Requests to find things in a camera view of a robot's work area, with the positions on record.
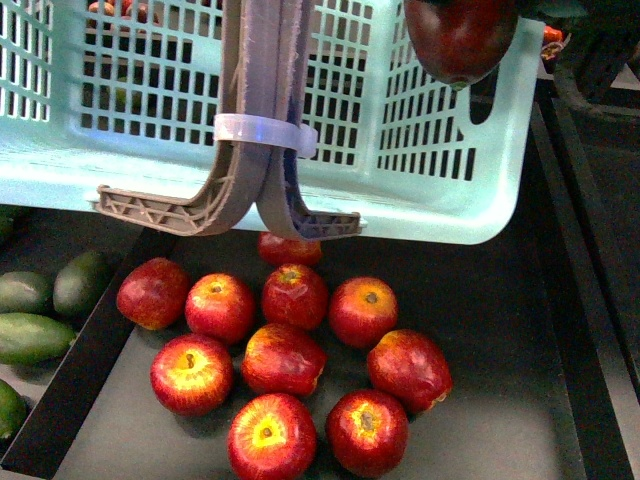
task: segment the red apple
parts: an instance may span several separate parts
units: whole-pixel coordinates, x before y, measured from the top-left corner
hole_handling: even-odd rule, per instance
[[[235,416],[227,437],[240,480],[293,480],[316,453],[317,432],[304,404],[285,393],[261,395]]]
[[[371,348],[398,322],[398,301],[379,278],[355,277],[342,283],[329,303],[329,326],[354,348]]]
[[[276,267],[285,263],[298,263],[311,267],[322,258],[322,245],[315,240],[289,240],[271,232],[260,232],[258,254],[265,262]]]
[[[256,302],[239,278],[211,273],[198,280],[187,296],[184,315],[192,332],[226,345],[240,342],[255,323]]]
[[[328,303],[329,290],[324,280],[305,265],[279,266],[262,289],[262,313],[269,323],[313,330],[322,322]]]
[[[132,322],[148,330],[159,330],[180,318],[190,287],[189,276],[179,264],[156,257],[124,279],[116,305]]]
[[[375,478],[402,461],[409,441],[409,421],[398,400],[373,389],[344,395],[325,423],[329,447],[351,473]]]
[[[187,333],[169,340],[151,364],[151,388],[173,413],[200,416],[219,406],[233,386],[233,363],[215,338]]]
[[[249,339],[240,372],[257,394],[305,397],[315,391],[327,358],[301,328],[270,323]]]
[[[410,413],[433,408],[453,388],[440,348],[409,329],[382,337],[367,355],[367,370],[373,386],[398,398]]]

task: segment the avocado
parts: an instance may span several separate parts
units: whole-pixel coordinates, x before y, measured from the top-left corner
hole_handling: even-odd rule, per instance
[[[35,365],[64,355],[76,334],[73,329],[44,315],[0,314],[0,363]]]
[[[53,284],[53,308],[63,317],[89,315],[111,280],[102,252],[87,251],[58,272]]]
[[[27,418],[27,404],[11,385],[0,379],[0,440],[9,440]]]
[[[53,307],[53,283],[36,272],[0,277],[0,311],[46,314]]]

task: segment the plastic strap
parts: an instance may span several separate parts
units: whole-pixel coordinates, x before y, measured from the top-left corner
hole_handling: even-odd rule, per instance
[[[309,125],[300,127],[274,118],[240,113],[219,113],[214,119],[214,140],[261,143],[296,150],[298,156],[314,157],[318,131]]]

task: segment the light blue basket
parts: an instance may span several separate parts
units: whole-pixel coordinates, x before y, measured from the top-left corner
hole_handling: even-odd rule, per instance
[[[200,189],[216,148],[222,11],[148,4],[158,25],[79,2],[0,1],[0,203],[91,211],[101,184]],[[480,125],[468,89],[424,74],[401,0],[319,0],[313,25],[303,120],[319,145],[298,169],[308,207],[359,212],[366,236],[498,234],[516,204],[544,24],[520,19]],[[236,228],[265,227],[254,207]]]

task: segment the bruised apple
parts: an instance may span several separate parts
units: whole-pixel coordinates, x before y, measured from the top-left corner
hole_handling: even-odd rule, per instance
[[[328,303],[324,280],[304,265],[281,265],[267,277],[262,289],[262,313],[270,323],[313,330],[322,323]]]
[[[271,232],[260,232],[258,254],[265,262],[276,267],[285,263],[311,267],[322,258],[322,244],[317,240],[290,240]]]
[[[367,355],[371,383],[399,399],[410,413],[430,410],[453,388],[442,350],[409,329],[387,333]]]
[[[240,367],[257,394],[311,395],[327,363],[327,354],[301,328],[270,323],[249,339]]]
[[[371,348],[398,322],[398,301],[384,281],[355,277],[342,283],[329,303],[329,326],[354,348]]]
[[[402,405],[374,389],[344,395],[325,422],[336,460],[351,473],[376,478],[397,467],[409,441],[409,421]]]

